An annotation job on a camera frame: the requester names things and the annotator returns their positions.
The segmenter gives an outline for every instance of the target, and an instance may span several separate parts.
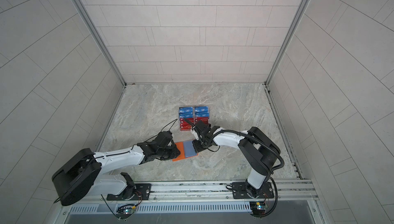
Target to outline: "metal corner post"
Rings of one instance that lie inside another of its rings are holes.
[[[121,81],[123,87],[125,87],[126,82],[123,79],[122,74],[120,73],[119,69],[116,67],[114,60],[112,59],[111,54],[109,53],[107,47],[105,46],[103,40],[100,37],[99,32],[97,31],[96,27],[93,24],[93,21],[89,17],[84,5],[82,4],[81,0],[71,0],[74,4],[76,10],[78,11],[79,15],[81,16],[83,22],[85,23],[86,27],[88,28],[90,34],[92,35],[93,39],[95,40],[98,48],[104,55],[105,59],[110,64],[111,68],[115,71],[116,75],[118,76],[119,80]]]
[[[295,16],[293,18],[292,24],[289,27],[289,31],[287,32],[286,37],[284,38],[284,41],[281,45],[278,56],[276,57],[275,62],[273,63],[272,69],[269,72],[269,75],[268,75],[268,78],[266,81],[266,86],[269,86],[269,84],[271,83],[273,75],[274,75],[276,69],[278,68],[280,61],[282,60],[284,53],[286,52],[287,47],[289,46],[294,33],[296,32],[296,29],[301,21],[303,14],[305,13],[305,10],[307,9],[309,1],[310,0],[301,0],[298,10],[295,13]]]

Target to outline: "tiled wall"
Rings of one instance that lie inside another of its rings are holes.
[[[269,86],[337,224],[394,221],[393,10],[394,0],[311,0]]]
[[[127,83],[263,82],[300,0],[82,0]]]
[[[0,222],[38,224],[52,174],[95,147],[122,85],[71,0],[0,0]]]

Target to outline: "marble floor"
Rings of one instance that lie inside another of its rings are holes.
[[[143,142],[178,118],[178,107],[195,105],[209,106],[213,126],[233,130],[260,128],[278,145],[285,162],[273,177],[296,177],[262,84],[128,85],[100,151]],[[194,138],[189,131],[180,131],[178,122],[171,132],[174,142]],[[240,150],[222,146],[217,152],[205,150],[176,162],[154,160],[112,174],[127,172],[134,181],[245,179],[250,168]]]

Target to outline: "robotic arm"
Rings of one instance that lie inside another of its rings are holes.
[[[233,131],[219,126],[211,127],[201,121],[191,126],[191,133],[196,138],[193,146],[197,153],[212,145],[225,145],[242,151],[252,166],[246,180],[246,191],[252,198],[259,197],[273,171],[284,166],[279,155],[281,151],[259,128]],[[127,173],[105,173],[155,159],[170,160],[179,155],[172,133],[161,131],[153,141],[138,143],[126,149],[95,153],[89,148],[82,149],[52,176],[52,181],[60,196],[58,201],[63,206],[76,203],[85,196],[100,194],[112,194],[119,200],[128,200],[135,194],[131,177]],[[274,166],[277,159],[280,164]]]

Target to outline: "black mounting plate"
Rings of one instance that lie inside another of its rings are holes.
[[[231,186],[233,189],[239,189],[242,192],[239,191],[233,191],[233,198],[234,199],[254,199],[249,197],[248,193],[246,193],[246,183],[245,182],[232,182]],[[270,182],[265,182],[263,185],[261,185],[260,189],[267,194],[268,198],[274,198],[273,194],[273,188],[271,186]],[[266,198],[266,196],[262,193],[258,198]]]
[[[142,200],[148,200],[149,199],[150,188],[152,187],[152,184],[135,184],[135,187],[137,188],[137,191],[139,191],[142,194]],[[130,201],[130,200],[138,201],[138,195],[134,194],[127,201]],[[120,196],[108,194],[107,195],[107,201],[122,201],[122,200],[121,200]]]

